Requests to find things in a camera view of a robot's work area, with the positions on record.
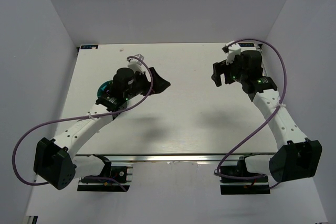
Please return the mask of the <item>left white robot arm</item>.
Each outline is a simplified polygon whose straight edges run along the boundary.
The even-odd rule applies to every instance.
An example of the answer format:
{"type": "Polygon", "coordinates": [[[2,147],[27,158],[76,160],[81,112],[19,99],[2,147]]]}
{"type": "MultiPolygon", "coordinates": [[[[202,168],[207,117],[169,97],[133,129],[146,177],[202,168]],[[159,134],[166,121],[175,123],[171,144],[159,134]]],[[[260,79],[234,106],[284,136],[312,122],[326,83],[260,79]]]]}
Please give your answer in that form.
{"type": "Polygon", "coordinates": [[[56,189],[62,190],[75,178],[111,180],[111,162],[103,155],[78,157],[78,151],[100,129],[115,120],[132,98],[148,97],[165,91],[171,84],[149,68],[148,79],[140,69],[117,70],[113,79],[103,83],[97,99],[84,119],[51,140],[42,138],[36,147],[34,172],[56,189]]]}

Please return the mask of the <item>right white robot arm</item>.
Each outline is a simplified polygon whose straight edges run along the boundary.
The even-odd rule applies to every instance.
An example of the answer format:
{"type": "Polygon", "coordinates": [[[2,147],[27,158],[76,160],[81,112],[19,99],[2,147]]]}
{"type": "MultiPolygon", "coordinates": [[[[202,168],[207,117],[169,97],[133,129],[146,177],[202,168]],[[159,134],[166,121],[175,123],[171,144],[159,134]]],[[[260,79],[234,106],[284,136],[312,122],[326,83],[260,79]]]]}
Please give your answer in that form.
{"type": "Polygon", "coordinates": [[[273,79],[263,74],[260,52],[247,50],[214,63],[211,79],[217,87],[223,83],[241,84],[242,90],[265,118],[259,128],[269,126],[278,149],[272,156],[243,156],[238,162],[238,171],[230,175],[218,167],[215,175],[234,180],[252,180],[270,175],[281,183],[316,174],[322,145],[317,140],[310,140],[298,128],[273,79]]]}

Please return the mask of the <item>teal divided round container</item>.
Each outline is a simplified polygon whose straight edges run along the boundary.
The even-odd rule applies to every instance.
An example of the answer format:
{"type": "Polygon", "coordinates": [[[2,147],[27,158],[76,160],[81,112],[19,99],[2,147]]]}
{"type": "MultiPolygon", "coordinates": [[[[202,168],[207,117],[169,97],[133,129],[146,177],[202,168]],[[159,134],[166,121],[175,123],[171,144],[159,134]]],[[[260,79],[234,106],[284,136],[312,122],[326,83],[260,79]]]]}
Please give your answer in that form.
{"type": "Polygon", "coordinates": [[[97,97],[101,97],[106,91],[108,90],[108,87],[112,84],[112,80],[104,82],[97,91],[97,97]]]}

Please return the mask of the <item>right blue corner label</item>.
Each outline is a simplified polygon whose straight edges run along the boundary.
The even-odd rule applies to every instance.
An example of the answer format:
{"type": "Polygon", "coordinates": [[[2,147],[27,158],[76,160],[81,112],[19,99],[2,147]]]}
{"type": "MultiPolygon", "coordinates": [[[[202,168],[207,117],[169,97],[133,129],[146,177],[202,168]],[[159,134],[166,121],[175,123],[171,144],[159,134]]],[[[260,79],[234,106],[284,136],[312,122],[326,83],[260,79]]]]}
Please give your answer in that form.
{"type": "Polygon", "coordinates": [[[253,42],[239,42],[238,45],[240,47],[255,47],[253,42]]]}

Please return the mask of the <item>blue corner label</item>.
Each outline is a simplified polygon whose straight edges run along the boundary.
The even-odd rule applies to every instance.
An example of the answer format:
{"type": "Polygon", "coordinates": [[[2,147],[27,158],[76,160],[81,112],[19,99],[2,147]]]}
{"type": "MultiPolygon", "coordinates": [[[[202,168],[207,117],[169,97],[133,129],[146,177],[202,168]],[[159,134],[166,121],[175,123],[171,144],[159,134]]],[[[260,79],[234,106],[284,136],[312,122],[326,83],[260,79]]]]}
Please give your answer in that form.
{"type": "Polygon", "coordinates": [[[255,47],[253,42],[239,42],[238,45],[240,47],[255,47]]]}
{"type": "Polygon", "coordinates": [[[98,45],[81,45],[80,50],[98,49],[98,45]]]}

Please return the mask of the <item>left blue corner label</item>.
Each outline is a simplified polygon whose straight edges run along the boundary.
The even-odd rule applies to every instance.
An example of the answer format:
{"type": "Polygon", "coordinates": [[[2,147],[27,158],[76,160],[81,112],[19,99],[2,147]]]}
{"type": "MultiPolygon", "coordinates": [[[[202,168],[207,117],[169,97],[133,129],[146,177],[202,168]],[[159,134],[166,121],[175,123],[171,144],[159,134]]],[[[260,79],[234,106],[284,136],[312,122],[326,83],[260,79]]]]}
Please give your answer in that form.
{"type": "Polygon", "coordinates": [[[98,45],[81,45],[80,50],[98,49],[98,45]]]}

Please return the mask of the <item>aluminium table rail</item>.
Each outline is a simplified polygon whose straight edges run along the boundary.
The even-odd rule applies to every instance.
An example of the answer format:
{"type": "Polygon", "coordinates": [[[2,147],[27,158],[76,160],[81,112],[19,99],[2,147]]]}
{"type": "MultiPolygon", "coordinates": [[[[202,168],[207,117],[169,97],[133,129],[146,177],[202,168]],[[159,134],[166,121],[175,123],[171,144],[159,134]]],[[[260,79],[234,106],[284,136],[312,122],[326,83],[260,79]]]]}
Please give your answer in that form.
{"type": "Polygon", "coordinates": [[[101,154],[113,162],[219,162],[225,154],[101,154]]]}

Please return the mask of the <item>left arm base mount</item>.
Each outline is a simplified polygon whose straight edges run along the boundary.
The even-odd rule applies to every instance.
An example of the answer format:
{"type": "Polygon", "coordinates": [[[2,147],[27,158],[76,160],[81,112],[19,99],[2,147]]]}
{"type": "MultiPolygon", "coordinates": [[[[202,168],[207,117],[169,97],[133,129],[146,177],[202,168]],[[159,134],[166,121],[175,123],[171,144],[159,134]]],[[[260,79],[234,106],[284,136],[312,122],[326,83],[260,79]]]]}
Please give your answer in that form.
{"type": "Polygon", "coordinates": [[[77,191],[127,192],[133,176],[128,163],[114,164],[102,155],[78,156],[73,160],[79,172],[77,191]]]}

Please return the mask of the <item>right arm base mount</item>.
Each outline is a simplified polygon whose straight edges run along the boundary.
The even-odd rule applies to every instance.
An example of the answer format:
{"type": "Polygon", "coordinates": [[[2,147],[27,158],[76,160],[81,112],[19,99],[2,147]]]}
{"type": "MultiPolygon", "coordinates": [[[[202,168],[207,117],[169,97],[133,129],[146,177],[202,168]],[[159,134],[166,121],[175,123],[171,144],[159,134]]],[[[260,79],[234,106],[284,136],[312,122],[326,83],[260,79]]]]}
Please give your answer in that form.
{"type": "Polygon", "coordinates": [[[257,173],[247,170],[245,164],[246,156],[241,156],[236,163],[223,162],[219,172],[225,177],[220,177],[221,195],[268,195],[270,194],[269,180],[267,176],[253,179],[242,179],[242,177],[256,177],[257,173]]]}

